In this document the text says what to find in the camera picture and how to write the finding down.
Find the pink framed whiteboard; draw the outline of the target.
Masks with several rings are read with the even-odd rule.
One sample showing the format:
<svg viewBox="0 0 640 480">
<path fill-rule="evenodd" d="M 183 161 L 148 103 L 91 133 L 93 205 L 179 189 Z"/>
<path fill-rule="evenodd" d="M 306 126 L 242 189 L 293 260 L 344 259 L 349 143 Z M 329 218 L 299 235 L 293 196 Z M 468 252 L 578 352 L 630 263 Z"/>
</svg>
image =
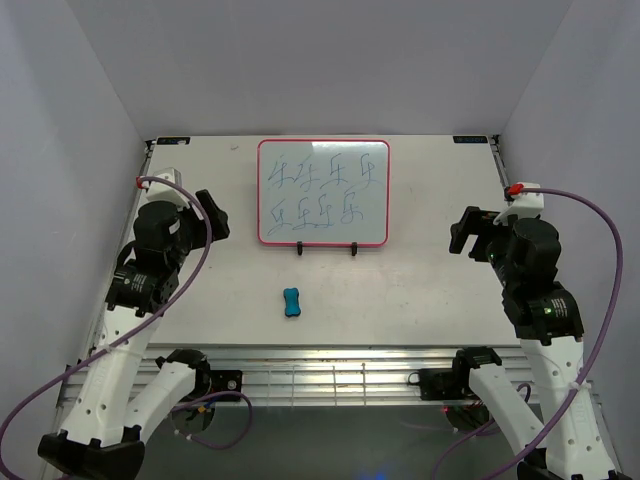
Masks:
<svg viewBox="0 0 640 480">
<path fill-rule="evenodd" d="M 391 148 L 377 139 L 265 139 L 257 236 L 268 246 L 380 247 L 389 236 Z"/>
</svg>

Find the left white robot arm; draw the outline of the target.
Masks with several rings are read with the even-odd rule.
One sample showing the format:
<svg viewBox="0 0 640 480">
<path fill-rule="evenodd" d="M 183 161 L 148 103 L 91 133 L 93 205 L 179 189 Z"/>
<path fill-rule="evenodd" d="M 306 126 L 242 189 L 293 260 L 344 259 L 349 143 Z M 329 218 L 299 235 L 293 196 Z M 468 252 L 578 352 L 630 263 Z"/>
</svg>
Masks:
<svg viewBox="0 0 640 480">
<path fill-rule="evenodd" d="M 180 270 L 208 240 L 230 234 L 228 215 L 209 191 L 195 194 L 206 215 L 179 196 L 150 196 L 137 212 L 133 238 L 119 253 L 105 300 L 96 352 L 76 403 L 56 433 L 44 435 L 38 454 L 61 472 L 85 479 L 133 479 L 145 444 L 181 401 L 205 397 L 212 387 L 203 353 L 177 349 L 157 359 L 160 371 L 136 397 L 135 377 L 156 326 L 148 324 L 170 302 Z"/>
</svg>

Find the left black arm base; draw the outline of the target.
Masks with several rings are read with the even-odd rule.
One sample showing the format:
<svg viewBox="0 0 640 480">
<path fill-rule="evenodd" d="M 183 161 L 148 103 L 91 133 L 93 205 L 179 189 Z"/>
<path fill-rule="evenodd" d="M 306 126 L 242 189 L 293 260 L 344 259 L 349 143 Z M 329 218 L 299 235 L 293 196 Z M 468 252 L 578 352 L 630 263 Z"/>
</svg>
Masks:
<svg viewBox="0 0 640 480">
<path fill-rule="evenodd" d="M 212 370 L 210 380 L 210 393 L 224 392 L 224 395 L 209 399 L 208 403 L 241 401 L 241 398 L 235 395 L 235 392 L 242 391 L 243 372 L 241 370 Z"/>
</svg>

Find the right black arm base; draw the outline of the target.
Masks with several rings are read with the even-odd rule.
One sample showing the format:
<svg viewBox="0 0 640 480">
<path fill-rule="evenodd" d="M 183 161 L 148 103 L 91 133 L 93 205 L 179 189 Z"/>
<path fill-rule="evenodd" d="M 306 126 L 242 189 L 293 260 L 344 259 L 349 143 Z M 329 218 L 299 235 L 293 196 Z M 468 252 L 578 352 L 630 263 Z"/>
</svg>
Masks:
<svg viewBox="0 0 640 480">
<path fill-rule="evenodd" d="M 465 387 L 452 369 L 419 369 L 407 377 L 407 385 L 419 389 L 423 401 L 464 400 Z"/>
</svg>

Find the blue whiteboard eraser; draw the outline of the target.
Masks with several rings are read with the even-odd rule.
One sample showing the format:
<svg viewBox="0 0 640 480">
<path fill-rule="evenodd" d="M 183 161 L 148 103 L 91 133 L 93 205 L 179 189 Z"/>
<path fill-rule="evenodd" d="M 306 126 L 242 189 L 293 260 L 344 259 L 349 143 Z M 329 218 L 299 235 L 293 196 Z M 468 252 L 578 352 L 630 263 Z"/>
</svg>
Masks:
<svg viewBox="0 0 640 480">
<path fill-rule="evenodd" d="M 285 288 L 283 290 L 283 298 L 285 302 L 285 307 L 284 307 L 285 317 L 286 318 L 299 317 L 301 315 L 299 290 L 297 288 Z"/>
</svg>

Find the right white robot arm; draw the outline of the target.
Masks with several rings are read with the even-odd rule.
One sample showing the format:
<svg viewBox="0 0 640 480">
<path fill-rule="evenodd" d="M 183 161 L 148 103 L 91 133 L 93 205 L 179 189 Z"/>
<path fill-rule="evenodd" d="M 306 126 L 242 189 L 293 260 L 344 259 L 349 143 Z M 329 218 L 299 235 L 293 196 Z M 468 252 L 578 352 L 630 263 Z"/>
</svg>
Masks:
<svg viewBox="0 0 640 480">
<path fill-rule="evenodd" d="M 520 479 L 620 479 L 599 430 L 591 391 L 579 381 L 584 328 L 572 294 L 556 279 L 561 254 L 557 230 L 538 217 L 465 209 L 451 227 L 449 250 L 491 265 L 502 304 L 529 362 L 542 415 L 513 390 L 490 348 L 458 352 L 451 382 L 464 397 L 487 406 L 515 453 Z"/>
</svg>

